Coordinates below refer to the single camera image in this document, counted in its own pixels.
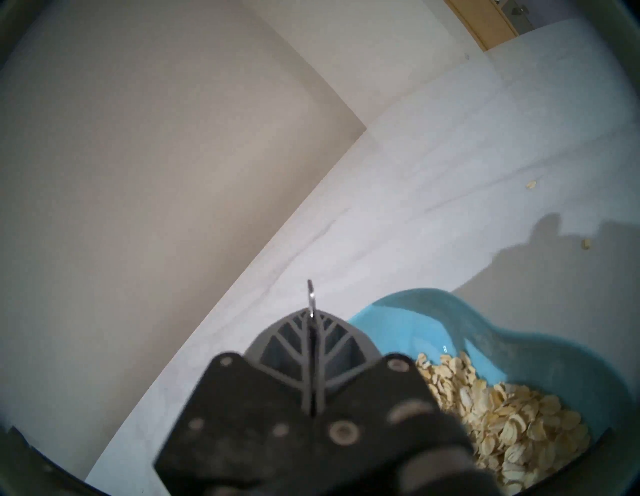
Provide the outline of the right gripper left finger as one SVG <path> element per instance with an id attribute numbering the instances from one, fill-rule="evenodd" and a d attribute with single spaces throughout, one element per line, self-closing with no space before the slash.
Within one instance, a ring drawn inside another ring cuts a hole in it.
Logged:
<path id="1" fill-rule="evenodd" d="M 246 488 L 286 468 L 313 416 L 313 317 L 292 313 L 215 356 L 153 467 L 170 495 Z"/>

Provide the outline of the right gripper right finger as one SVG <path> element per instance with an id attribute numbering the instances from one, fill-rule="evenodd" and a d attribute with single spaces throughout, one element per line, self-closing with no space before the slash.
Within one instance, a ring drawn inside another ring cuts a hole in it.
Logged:
<path id="1" fill-rule="evenodd" d="M 471 443 L 410 357 L 312 311 L 313 481 L 470 481 Z"/>

